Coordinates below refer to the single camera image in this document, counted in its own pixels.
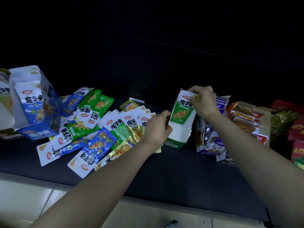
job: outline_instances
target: gold snack packet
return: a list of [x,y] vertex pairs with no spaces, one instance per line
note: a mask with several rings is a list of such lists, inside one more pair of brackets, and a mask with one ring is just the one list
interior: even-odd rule
[[122,105],[119,106],[119,108],[121,108],[125,112],[133,110],[137,107],[139,107],[139,104],[137,104],[136,102],[134,102],[132,100],[127,100],[125,103],[123,103]]
[[115,150],[113,150],[111,153],[105,156],[100,162],[97,163],[97,165],[94,167],[95,171],[97,171],[104,165],[108,164],[110,161],[113,161],[114,159],[118,158],[122,154],[126,153],[129,149],[131,149],[135,145],[134,143],[132,143],[131,140],[132,139],[128,137],[122,143],[120,143]]

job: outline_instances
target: floor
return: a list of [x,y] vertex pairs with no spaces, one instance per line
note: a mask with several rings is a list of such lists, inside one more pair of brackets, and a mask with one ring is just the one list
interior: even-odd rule
[[[0,228],[29,227],[66,192],[44,187],[0,180]],[[145,203],[121,200],[102,228],[166,227],[171,220],[178,228],[254,228],[264,227],[255,220],[198,214],[180,209],[148,206]]]

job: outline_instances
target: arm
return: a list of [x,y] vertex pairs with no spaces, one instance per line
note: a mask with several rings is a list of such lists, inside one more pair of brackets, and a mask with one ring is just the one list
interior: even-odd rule
[[285,227],[302,227],[304,171],[220,114],[211,87],[194,86],[196,112],[216,130],[246,180]]
[[172,128],[165,125],[166,117],[170,114],[165,110],[148,120],[144,136],[138,144],[88,176],[49,208],[31,227],[100,228],[142,164],[172,132]]

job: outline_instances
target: left hand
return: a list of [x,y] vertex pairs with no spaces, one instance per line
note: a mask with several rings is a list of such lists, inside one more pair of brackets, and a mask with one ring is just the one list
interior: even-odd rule
[[157,114],[148,120],[141,140],[155,146],[155,149],[163,145],[172,132],[172,127],[166,125],[166,118],[170,115],[171,113],[168,110],[164,110],[161,114]]

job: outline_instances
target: blue snack packet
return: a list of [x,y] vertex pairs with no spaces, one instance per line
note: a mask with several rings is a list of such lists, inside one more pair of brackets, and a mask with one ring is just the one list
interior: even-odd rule
[[67,101],[62,104],[61,116],[68,117],[73,113],[74,109],[80,103],[84,96],[94,88],[82,87],[68,97]]
[[21,100],[26,117],[31,125],[44,119],[40,81],[19,82],[15,90]]
[[106,128],[102,128],[95,137],[68,163],[68,167],[85,178],[107,153],[117,138]]
[[51,142],[39,145],[37,146],[37,152],[39,155],[40,164],[41,166],[45,166],[46,164],[49,164],[50,162],[53,162],[68,153],[72,153],[78,149],[81,149],[87,143],[88,140],[84,138],[76,139],[71,144],[58,150],[54,150],[53,146],[51,145]]

